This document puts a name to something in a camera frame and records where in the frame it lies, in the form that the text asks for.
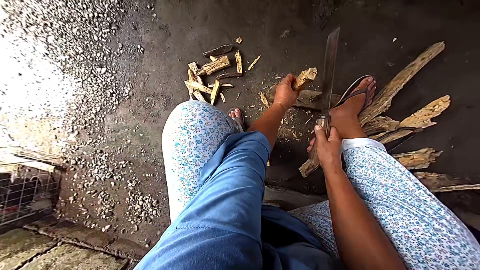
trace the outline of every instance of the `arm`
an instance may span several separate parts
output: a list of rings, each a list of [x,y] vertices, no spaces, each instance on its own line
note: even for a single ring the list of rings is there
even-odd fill
[[[285,112],[295,104],[299,91],[292,90],[292,84],[295,82],[295,76],[288,74],[276,88],[275,100],[273,105],[260,116],[248,129],[248,131],[260,131],[267,137],[271,148],[276,141],[278,127],[282,121]]]
[[[332,225],[340,258],[348,269],[405,269],[395,248],[343,172],[341,138],[332,127],[328,140],[315,126],[317,155],[325,173]]]

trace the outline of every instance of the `person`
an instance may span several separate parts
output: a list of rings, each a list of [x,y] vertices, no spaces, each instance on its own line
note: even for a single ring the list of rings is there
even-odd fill
[[[372,76],[330,110],[328,138],[314,127],[307,151],[316,140],[329,200],[290,212],[262,205],[294,81],[281,81],[247,132],[238,108],[226,116],[187,101],[172,111],[162,134],[172,223],[135,269],[479,269],[465,225],[362,131]]]

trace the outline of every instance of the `dark ground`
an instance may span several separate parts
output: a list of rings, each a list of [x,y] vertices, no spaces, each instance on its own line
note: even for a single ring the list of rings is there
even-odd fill
[[[140,190],[156,194],[166,193],[163,168],[161,133],[173,108],[188,100],[183,83],[187,77],[187,64],[209,60],[202,52],[223,44],[233,43],[241,36],[240,49],[244,63],[261,59],[251,71],[245,63],[244,76],[227,79],[234,88],[224,91],[227,102],[216,105],[227,111],[232,107],[245,110],[247,124],[261,113],[259,92],[269,88],[288,73],[299,74],[309,67],[317,67],[319,76],[310,89],[322,81],[324,45],[332,29],[341,26],[336,62],[334,92],[340,94],[357,77],[372,74],[379,89],[400,70],[415,59],[428,46],[445,41],[446,48],[430,61],[393,99],[392,107],[384,115],[402,120],[429,102],[450,95],[450,107],[435,119],[437,125],[417,134],[396,152],[433,147],[443,150],[437,162],[425,171],[480,175],[477,165],[476,143],[480,115],[477,91],[480,72],[480,47],[477,35],[480,29],[480,9],[469,1],[347,1],[319,4],[320,1],[178,1],[157,0],[156,17],[146,10],[141,1],[139,9],[127,16],[120,31],[119,42],[139,42],[145,53],[141,63],[125,59],[122,64],[137,65],[133,97],[119,106],[107,118],[106,130],[133,129],[137,125],[143,136],[129,133],[132,138],[130,152],[145,149],[153,164],[132,159],[138,174],[154,173],[155,177],[142,179]],[[213,82],[214,76],[206,77]],[[324,194],[321,170],[303,179],[298,167],[307,159],[305,148],[313,121],[304,110],[291,109],[280,130],[279,139],[267,169],[266,183],[313,194]],[[301,141],[293,140],[292,131]],[[470,197],[470,192],[456,192],[442,196]],[[140,230],[126,238],[134,241],[150,239],[153,243],[169,225],[168,201],[162,205],[165,215],[153,225],[140,224]]]

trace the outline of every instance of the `concrete slab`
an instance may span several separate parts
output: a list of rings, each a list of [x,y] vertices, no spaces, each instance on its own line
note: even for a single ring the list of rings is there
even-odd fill
[[[21,270],[117,270],[124,266],[123,260],[99,251],[82,249],[63,244],[36,257],[21,267]]]
[[[24,229],[8,231],[0,235],[0,270],[18,269],[57,243],[53,238]]]

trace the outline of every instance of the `blue floral pattern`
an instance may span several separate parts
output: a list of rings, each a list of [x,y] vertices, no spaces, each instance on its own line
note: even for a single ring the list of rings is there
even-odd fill
[[[480,245],[466,226],[383,149],[344,152],[347,175],[408,269],[479,269]],[[290,212],[338,257],[328,201]]]
[[[171,221],[200,189],[204,165],[236,132],[233,120],[206,102],[187,101],[173,109],[162,134]]]

